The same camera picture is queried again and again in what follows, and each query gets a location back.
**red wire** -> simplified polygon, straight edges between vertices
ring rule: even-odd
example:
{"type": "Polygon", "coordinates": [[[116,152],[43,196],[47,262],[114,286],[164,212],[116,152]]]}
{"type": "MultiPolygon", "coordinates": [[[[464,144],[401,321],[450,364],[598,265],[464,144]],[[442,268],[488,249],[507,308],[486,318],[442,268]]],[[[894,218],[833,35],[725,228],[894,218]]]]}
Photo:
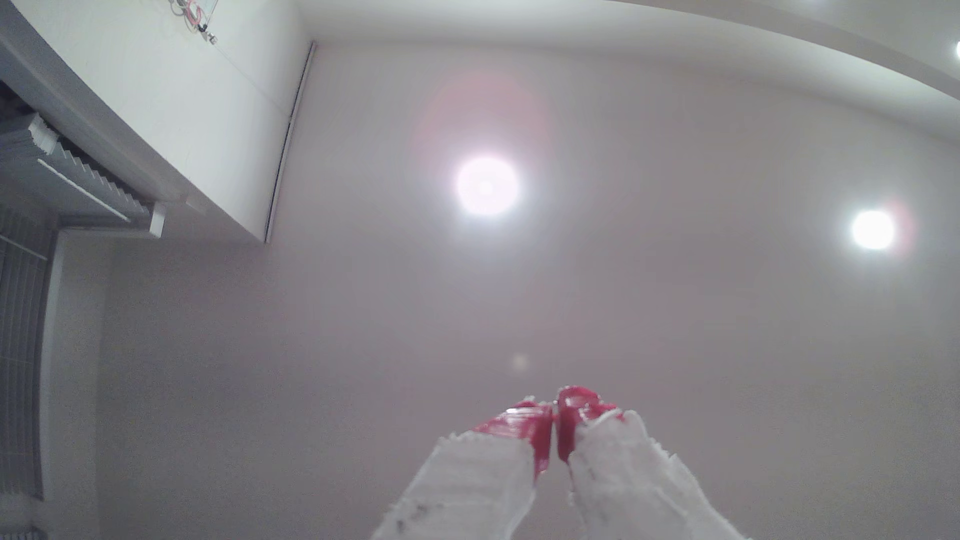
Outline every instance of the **red wire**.
{"type": "Polygon", "coordinates": [[[186,20],[190,21],[190,24],[194,26],[200,26],[201,18],[204,16],[204,10],[200,9],[200,6],[197,6],[197,0],[187,0],[186,3],[186,20]],[[196,17],[193,14],[193,11],[190,8],[197,8],[196,17]]]}

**recessed light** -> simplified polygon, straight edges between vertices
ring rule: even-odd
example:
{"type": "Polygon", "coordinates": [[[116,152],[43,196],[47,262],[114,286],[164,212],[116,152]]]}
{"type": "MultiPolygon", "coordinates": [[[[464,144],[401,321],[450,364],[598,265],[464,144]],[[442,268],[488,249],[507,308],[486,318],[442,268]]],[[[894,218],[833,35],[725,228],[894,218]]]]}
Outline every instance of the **recessed light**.
{"type": "Polygon", "coordinates": [[[851,236],[856,245],[865,250],[885,250],[897,239],[897,224],[893,216],[883,210],[865,210],[853,219],[851,236]]]}
{"type": "Polygon", "coordinates": [[[519,198],[516,171],[497,158],[468,161],[457,175],[457,196],[464,209],[475,215],[497,215],[510,209],[519,198]]]}

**ceiling light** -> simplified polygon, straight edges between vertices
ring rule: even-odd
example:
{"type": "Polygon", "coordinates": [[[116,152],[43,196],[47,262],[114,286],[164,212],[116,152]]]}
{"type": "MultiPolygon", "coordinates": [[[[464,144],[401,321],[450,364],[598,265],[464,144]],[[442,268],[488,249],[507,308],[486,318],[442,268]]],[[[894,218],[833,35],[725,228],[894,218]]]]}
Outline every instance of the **ceiling light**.
{"type": "Polygon", "coordinates": [[[457,175],[460,204],[472,214],[503,213],[516,203],[519,194],[514,168],[497,158],[470,160],[457,175]]]}
{"type": "Polygon", "coordinates": [[[862,211],[853,219],[851,236],[856,245],[865,250],[885,250],[894,244],[897,224],[885,211],[862,211]]]}

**white ceiling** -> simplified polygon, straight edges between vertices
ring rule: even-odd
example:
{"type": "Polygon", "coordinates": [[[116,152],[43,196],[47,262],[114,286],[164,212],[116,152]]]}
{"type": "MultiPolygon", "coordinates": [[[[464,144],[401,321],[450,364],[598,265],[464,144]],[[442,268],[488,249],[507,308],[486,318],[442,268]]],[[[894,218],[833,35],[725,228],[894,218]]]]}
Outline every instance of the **white ceiling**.
{"type": "Polygon", "coordinates": [[[681,62],[840,99],[960,141],[954,99],[960,98],[960,2],[300,0],[300,6],[323,42],[492,43],[681,62]]]}
{"type": "MultiPolygon", "coordinates": [[[[438,436],[570,383],[757,540],[953,538],[957,170],[875,114],[685,68],[326,47],[267,249],[118,249],[104,538],[367,538],[438,436]],[[488,148],[523,199],[470,219],[452,177],[488,148]],[[891,198],[920,232],[866,257],[849,220],[891,198]]],[[[554,461],[515,540],[579,538],[568,491],[554,461]]]]}

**ceiling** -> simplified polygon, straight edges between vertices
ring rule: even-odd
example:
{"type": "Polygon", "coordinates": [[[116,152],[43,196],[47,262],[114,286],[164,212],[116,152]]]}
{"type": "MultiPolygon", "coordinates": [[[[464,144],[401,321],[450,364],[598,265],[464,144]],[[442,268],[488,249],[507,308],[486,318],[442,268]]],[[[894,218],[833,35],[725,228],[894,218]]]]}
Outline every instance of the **ceiling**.
{"type": "MultiPolygon", "coordinates": [[[[117,248],[104,536],[365,538],[439,436],[579,383],[639,411],[754,538],[948,538],[960,159],[868,110],[960,141],[955,73],[926,34],[890,32],[906,8],[827,1],[710,2],[738,24],[602,0],[304,0],[327,46],[272,243],[117,248]],[[811,28],[876,44],[796,37],[811,28]],[[490,148],[522,200],[471,218],[452,179],[490,148]],[[890,201],[910,249],[855,249],[852,216],[890,201]]],[[[949,3],[912,6],[948,40],[949,3]]],[[[554,461],[516,539],[576,540],[568,490],[554,461]]]]}
{"type": "Polygon", "coordinates": [[[949,0],[299,3],[321,42],[513,44],[681,62],[840,99],[960,141],[960,3],[949,0]]]}

